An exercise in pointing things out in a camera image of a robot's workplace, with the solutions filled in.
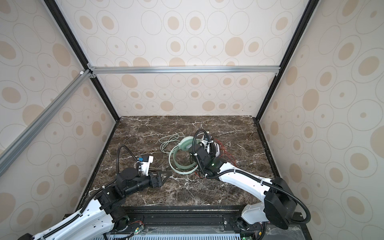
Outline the mint green headphones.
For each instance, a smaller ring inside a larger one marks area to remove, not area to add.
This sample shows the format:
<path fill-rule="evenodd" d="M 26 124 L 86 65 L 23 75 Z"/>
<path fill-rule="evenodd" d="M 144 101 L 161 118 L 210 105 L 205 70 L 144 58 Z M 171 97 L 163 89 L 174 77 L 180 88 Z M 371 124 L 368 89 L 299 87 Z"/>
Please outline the mint green headphones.
<path fill-rule="evenodd" d="M 187 152 L 194 143 L 194 137 L 188 136 L 183 138 L 169 153 L 169 165 L 171 169 L 179 175 L 189 175 L 198 169 L 197 163 L 188 166 L 182 166 L 176 161 L 178 151 Z"/>

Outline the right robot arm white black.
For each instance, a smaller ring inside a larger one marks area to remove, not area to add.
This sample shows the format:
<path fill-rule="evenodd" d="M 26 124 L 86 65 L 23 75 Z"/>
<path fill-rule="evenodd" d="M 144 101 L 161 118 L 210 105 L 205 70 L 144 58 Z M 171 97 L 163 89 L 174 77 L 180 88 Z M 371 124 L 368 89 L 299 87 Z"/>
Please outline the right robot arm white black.
<path fill-rule="evenodd" d="M 307 224 L 312 216 L 309 208 L 296 197 L 284 179 L 273 180 L 241 170 L 230 162 L 210 153 L 208 147 L 214 146 L 214 140 L 203 129 L 195 132 L 189 153 L 197 163 L 205 179 L 215 179 L 238 187 L 259 200 L 259 203 L 246 205 L 242 210 L 239 223 L 253 225 L 269 222 L 286 230 L 291 223 Z"/>

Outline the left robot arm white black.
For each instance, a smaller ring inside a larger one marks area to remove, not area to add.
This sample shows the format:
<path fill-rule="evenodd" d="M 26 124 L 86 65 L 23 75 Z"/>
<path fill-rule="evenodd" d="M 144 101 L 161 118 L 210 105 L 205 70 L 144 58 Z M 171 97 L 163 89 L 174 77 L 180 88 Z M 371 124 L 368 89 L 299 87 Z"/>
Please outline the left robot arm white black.
<path fill-rule="evenodd" d="M 35 235 L 24 234 L 22 240 L 90 240 L 98 235 L 106 236 L 110 231 L 123 232 L 132 225 L 123 204 L 126 198 L 147 188 L 160 188 L 172 176 L 171 171 L 149 170 L 153 157 L 136 157 L 125 145 L 117 149 L 117 154 L 125 149 L 135 160 L 133 168 L 120 171 L 120 161 L 116 160 L 116 177 L 106 186 L 93 193 L 82 208 L 53 227 Z"/>

